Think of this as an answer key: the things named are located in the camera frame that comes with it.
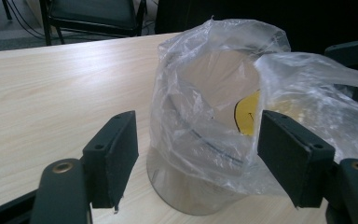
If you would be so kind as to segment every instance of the plastic bag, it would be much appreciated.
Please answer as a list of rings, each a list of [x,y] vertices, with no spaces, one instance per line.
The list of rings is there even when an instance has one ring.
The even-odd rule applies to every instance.
[[[207,21],[158,47],[147,170],[167,203],[206,215],[246,194],[276,190],[234,110],[259,89],[255,60],[285,51],[283,30],[247,20]]]
[[[257,129],[262,109],[280,112],[332,145],[336,162],[358,159],[358,103],[336,86],[358,87],[357,70],[322,55],[293,52],[264,55],[255,67],[261,76]]]

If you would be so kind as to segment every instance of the floor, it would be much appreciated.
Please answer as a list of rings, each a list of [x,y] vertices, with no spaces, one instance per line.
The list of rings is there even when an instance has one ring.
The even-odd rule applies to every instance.
[[[133,0],[135,8],[138,8],[140,0]],[[148,13],[144,19],[143,35],[154,34],[154,21],[157,14],[157,0],[147,0]],[[27,49],[45,46],[45,40],[42,36],[43,28],[34,17],[33,12],[28,7],[25,0],[8,0],[13,11],[10,14],[13,20],[8,20],[7,15],[0,0],[0,50]],[[67,44],[86,42],[91,40],[100,40],[111,37],[91,36],[91,35],[73,35],[66,33]],[[53,45],[60,45],[58,38],[53,40]]]

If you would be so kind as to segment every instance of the wooden table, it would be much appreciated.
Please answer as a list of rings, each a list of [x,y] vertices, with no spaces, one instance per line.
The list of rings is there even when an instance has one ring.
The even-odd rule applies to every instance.
[[[139,159],[117,215],[94,223],[325,223],[322,209],[296,210],[286,197],[249,196],[206,217],[163,202],[146,174],[157,46],[174,35],[0,52],[0,204],[38,187],[43,169],[82,148],[115,114],[135,110]]]

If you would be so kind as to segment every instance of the clear plastic bag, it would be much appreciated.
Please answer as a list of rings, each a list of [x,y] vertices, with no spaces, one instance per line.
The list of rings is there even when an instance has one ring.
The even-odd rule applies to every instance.
[[[342,88],[358,87],[357,70],[300,52],[264,55],[255,67],[261,76],[259,111],[273,110],[295,119],[336,149],[336,162],[358,159],[358,102],[348,96],[348,88]]]
[[[234,110],[259,89],[255,60],[285,51],[283,30],[248,20],[207,21],[159,46],[147,171],[162,199],[206,215],[277,190],[252,153],[253,137],[238,131]]]

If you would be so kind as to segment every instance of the yellow label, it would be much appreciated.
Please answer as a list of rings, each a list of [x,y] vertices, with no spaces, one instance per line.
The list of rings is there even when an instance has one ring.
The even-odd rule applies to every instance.
[[[235,106],[235,122],[238,130],[243,134],[254,134],[255,111],[259,95],[260,91],[255,91],[252,95],[241,99]]]

